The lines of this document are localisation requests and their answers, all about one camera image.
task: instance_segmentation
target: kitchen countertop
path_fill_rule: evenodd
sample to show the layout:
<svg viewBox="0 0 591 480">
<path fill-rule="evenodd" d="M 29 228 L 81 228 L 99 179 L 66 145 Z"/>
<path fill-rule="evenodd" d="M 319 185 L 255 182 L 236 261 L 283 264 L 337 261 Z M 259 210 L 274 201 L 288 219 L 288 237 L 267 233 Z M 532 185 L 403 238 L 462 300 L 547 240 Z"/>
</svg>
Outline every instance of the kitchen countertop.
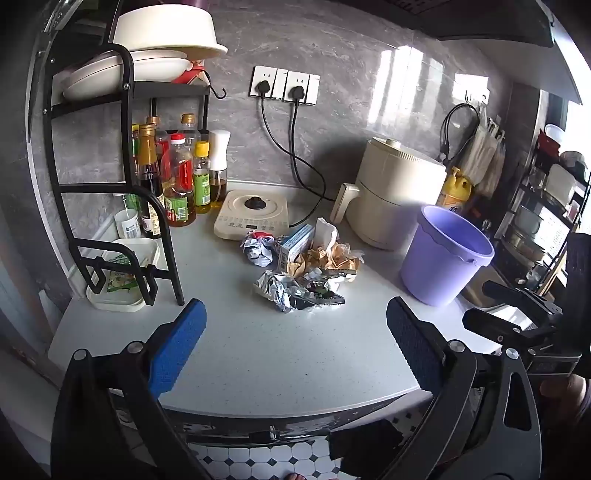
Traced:
<svg viewBox="0 0 591 480">
<path fill-rule="evenodd" d="M 320 210 L 325 218 L 328 208 Z M 290 221 L 303 211 L 290 203 Z M 396 296 L 447 340 L 461 339 L 483 353 L 499 347 L 463 328 L 463 312 L 471 307 L 463 299 L 442 308 L 415 300 L 398 278 L 401 259 L 364 244 L 346 222 L 339 225 L 341 241 L 366 252 L 356 280 L 339 289 L 346 303 L 283 314 L 252 291 L 264 269 L 248 262 L 238 242 L 214 236 L 214 220 L 215 215 L 202 215 L 190 226 L 171 229 L 185 300 L 205 304 L 207 327 L 173 390 L 160 396 L 165 408 L 224 417 L 297 417 L 417 390 L 386 325 L 386 307 Z M 164 255 L 159 267 L 165 267 Z M 86 299 L 72 300 L 51 343 L 50 360 L 65 370 L 79 348 L 106 355 L 133 340 L 147 340 L 182 310 L 171 283 L 157 281 L 155 304 L 135 313 L 106 312 Z M 514 311 L 505 314 L 527 324 Z"/>
</svg>

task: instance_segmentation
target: stacked dishes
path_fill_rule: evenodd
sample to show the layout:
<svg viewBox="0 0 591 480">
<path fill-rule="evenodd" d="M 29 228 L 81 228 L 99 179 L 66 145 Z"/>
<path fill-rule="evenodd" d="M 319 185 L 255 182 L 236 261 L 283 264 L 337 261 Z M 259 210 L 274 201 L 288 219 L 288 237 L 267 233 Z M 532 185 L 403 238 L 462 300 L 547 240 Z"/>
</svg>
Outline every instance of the stacked dishes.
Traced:
<svg viewBox="0 0 591 480">
<path fill-rule="evenodd" d="M 212 58 L 228 49 L 219 45 L 212 16 L 190 5 L 153 5 L 119 17 L 114 43 L 131 52 L 134 80 L 171 82 L 193 60 Z M 86 100 L 121 89 L 123 61 L 115 52 L 99 55 L 61 82 L 67 100 Z"/>
</svg>

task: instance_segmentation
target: yellow detergent bottle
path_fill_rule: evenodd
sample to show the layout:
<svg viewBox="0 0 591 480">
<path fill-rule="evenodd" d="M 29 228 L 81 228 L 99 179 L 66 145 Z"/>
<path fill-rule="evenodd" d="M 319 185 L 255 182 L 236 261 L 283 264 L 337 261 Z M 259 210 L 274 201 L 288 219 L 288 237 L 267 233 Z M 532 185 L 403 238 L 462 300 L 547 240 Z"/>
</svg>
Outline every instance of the yellow detergent bottle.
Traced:
<svg viewBox="0 0 591 480">
<path fill-rule="evenodd" d="M 452 212 L 459 213 L 464 204 L 470 198 L 472 184 L 460 173 L 460 169 L 452 167 L 452 172 L 447 176 L 437 204 Z"/>
</svg>

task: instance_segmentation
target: floor tile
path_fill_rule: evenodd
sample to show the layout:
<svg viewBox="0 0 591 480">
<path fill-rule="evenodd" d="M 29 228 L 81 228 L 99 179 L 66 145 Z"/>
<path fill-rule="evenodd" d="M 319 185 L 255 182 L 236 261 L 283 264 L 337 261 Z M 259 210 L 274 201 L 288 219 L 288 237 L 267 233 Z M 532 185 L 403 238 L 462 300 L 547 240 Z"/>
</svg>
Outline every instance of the floor tile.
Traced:
<svg viewBox="0 0 591 480">
<path fill-rule="evenodd" d="M 306 442 L 296 443 L 291 448 L 291 453 L 298 460 L 309 459 L 310 455 L 312 455 L 312 447 L 310 445 L 308 445 Z"/>
<path fill-rule="evenodd" d="M 251 454 L 248 448 L 229 448 L 228 456 L 235 462 L 246 462 L 251 457 Z"/>
<path fill-rule="evenodd" d="M 273 466 L 273 475 L 283 480 L 290 473 L 294 473 L 294 466 L 289 462 L 277 462 Z"/>
<path fill-rule="evenodd" d="M 271 449 L 267 447 L 251 448 L 251 459 L 256 463 L 268 462 L 271 458 Z"/>
<path fill-rule="evenodd" d="M 189 448 L 198 458 L 207 456 L 207 447 L 205 445 L 198 445 L 197 443 L 188 443 Z"/>
<path fill-rule="evenodd" d="M 332 473 L 332 469 L 335 467 L 335 462 L 330 457 L 320 457 L 314 462 L 316 470 L 320 473 Z"/>
<path fill-rule="evenodd" d="M 312 460 L 306 459 L 299 460 L 294 465 L 294 470 L 296 473 L 299 473 L 300 475 L 311 475 L 316 470 L 316 467 L 314 466 L 314 462 Z"/>
<path fill-rule="evenodd" d="M 238 480 L 246 480 L 252 476 L 252 470 L 247 464 L 237 462 L 230 465 L 230 475 Z"/>
<path fill-rule="evenodd" d="M 255 463 L 252 466 L 252 476 L 257 480 L 268 480 L 273 474 L 273 467 L 268 463 Z"/>
<path fill-rule="evenodd" d="M 291 448 L 288 445 L 279 445 L 271 449 L 271 458 L 278 462 L 286 462 L 291 458 Z"/>
<path fill-rule="evenodd" d="M 230 475 L 230 467 L 224 462 L 211 462 L 209 465 L 206 465 L 205 468 L 212 477 L 217 479 L 225 480 L 226 477 Z"/>
<path fill-rule="evenodd" d="M 317 457 L 325 457 L 329 454 L 329 443 L 322 439 L 316 440 L 312 445 L 312 453 Z"/>
<path fill-rule="evenodd" d="M 223 462 L 228 458 L 228 449 L 225 447 L 207 447 L 207 455 L 212 460 Z"/>
<path fill-rule="evenodd" d="M 336 474 L 336 476 L 339 480 L 355 480 L 357 478 L 345 472 L 339 472 Z"/>
</svg>

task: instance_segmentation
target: black metal rack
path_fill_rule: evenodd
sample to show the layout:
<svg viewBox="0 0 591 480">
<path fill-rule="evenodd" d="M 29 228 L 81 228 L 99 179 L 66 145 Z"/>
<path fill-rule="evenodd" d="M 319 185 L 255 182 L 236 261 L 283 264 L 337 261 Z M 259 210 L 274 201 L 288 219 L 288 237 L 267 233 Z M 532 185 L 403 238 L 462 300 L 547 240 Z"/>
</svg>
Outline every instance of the black metal rack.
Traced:
<svg viewBox="0 0 591 480">
<path fill-rule="evenodd" d="M 82 273 L 89 288 L 96 294 L 100 293 L 106 283 L 106 276 L 103 270 L 119 271 L 123 273 L 133 274 L 138 283 L 139 290 L 148 305 L 153 305 L 158 291 L 156 278 L 165 278 L 170 280 L 173 284 L 174 294 L 177 303 L 184 305 L 183 291 L 181 289 L 180 279 L 178 277 L 177 265 L 174 259 L 173 244 L 170 236 L 170 228 L 168 227 L 167 217 L 163 205 L 149 190 L 143 188 L 138 184 L 138 180 L 131 171 L 132 141 L 131 141 L 131 112 L 133 99 L 150 99 L 151 100 L 151 115 L 156 115 L 156 98 L 158 97 L 198 97 L 203 98 L 201 122 L 199 131 L 207 134 L 207 114 L 209 110 L 209 92 L 213 91 L 210 85 L 182 85 L 164 82 L 135 82 L 134 78 L 134 62 L 130 52 L 122 45 L 114 44 L 112 42 L 115 35 L 115 27 L 119 13 L 121 11 L 122 0 L 114 0 L 113 10 L 110 14 L 110 24 L 107 25 L 104 40 L 101 45 L 94 51 L 87 52 L 84 59 L 80 61 L 94 58 L 107 51 L 115 51 L 123 61 L 123 76 L 121 81 L 121 90 L 118 93 L 100 96 L 97 98 L 83 100 L 79 102 L 62 103 L 58 105 L 51 105 L 51 90 L 53 76 L 60 70 L 60 64 L 63 61 L 54 61 L 53 52 L 50 50 L 48 58 L 51 60 L 45 67 L 45 82 L 43 87 L 44 92 L 44 108 L 43 108 L 43 135 L 44 146 L 47 159 L 47 167 L 49 170 L 49 178 L 53 196 L 56 200 L 57 211 L 66 234 L 68 241 L 68 249 L 74 263 Z M 223 98 L 214 92 L 216 97 Z M 66 115 L 71 112 L 76 112 L 85 108 L 96 105 L 103 105 L 106 103 L 121 102 L 121 152 L 123 160 L 123 170 L 125 181 L 123 183 L 66 183 L 59 182 L 57 177 L 56 159 L 53 149 L 53 135 L 51 129 L 51 121 L 54 118 Z M 156 211 L 158 221 L 161 225 L 162 245 L 164 248 L 164 255 L 168 265 L 167 270 L 156 268 L 155 265 L 148 265 L 141 267 L 138 258 L 134 252 L 125 245 L 102 242 L 96 240 L 89 240 L 83 238 L 76 238 L 72 232 L 70 221 L 66 212 L 66 207 L 63 202 L 62 194 L 64 193 L 132 193 L 145 199 Z M 80 248 L 91 248 L 98 250 L 107 250 L 124 254 L 130 262 L 130 265 L 122 265 L 114 262 L 105 261 L 102 257 L 89 258 L 84 257 L 80 253 Z M 96 273 L 98 282 L 95 284 L 92 281 L 92 273 L 87 267 L 93 268 L 93 273 Z"/>
</svg>

